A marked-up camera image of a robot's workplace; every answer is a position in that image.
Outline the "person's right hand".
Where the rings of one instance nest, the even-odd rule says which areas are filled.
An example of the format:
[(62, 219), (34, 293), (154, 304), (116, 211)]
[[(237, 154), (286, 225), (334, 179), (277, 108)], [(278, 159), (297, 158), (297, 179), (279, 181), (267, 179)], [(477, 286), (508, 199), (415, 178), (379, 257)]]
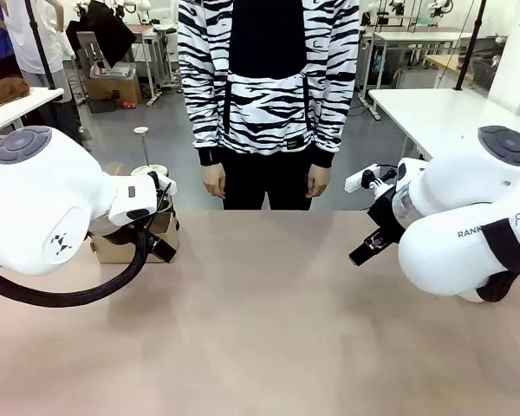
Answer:
[(223, 165), (218, 163), (201, 168), (201, 178), (205, 189), (214, 197), (225, 199), (225, 171)]

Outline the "person's left hand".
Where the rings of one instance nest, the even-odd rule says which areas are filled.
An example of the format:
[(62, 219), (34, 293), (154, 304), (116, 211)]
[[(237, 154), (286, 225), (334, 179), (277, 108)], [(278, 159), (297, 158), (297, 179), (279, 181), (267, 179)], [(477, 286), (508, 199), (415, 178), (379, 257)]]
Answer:
[(320, 197), (328, 187), (331, 178), (329, 168), (312, 165), (307, 176), (308, 192), (307, 198)]

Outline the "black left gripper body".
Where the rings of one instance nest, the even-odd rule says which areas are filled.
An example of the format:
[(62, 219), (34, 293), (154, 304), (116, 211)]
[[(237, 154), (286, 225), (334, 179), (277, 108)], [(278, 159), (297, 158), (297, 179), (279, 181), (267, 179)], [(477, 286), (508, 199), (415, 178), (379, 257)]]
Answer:
[(146, 230), (152, 214), (137, 219), (130, 219), (127, 224), (115, 225), (106, 216), (102, 216), (90, 222), (88, 234), (105, 238), (112, 244), (136, 244), (145, 246), (148, 243), (148, 231)]

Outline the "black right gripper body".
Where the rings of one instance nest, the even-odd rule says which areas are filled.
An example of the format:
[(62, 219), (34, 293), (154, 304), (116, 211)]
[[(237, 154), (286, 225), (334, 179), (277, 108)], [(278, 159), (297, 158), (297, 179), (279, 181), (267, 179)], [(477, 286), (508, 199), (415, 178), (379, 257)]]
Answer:
[(398, 244), (406, 228), (399, 222), (393, 212), (393, 197), (396, 186), (380, 195), (368, 209), (368, 216), (379, 226), (368, 239), (375, 244)]

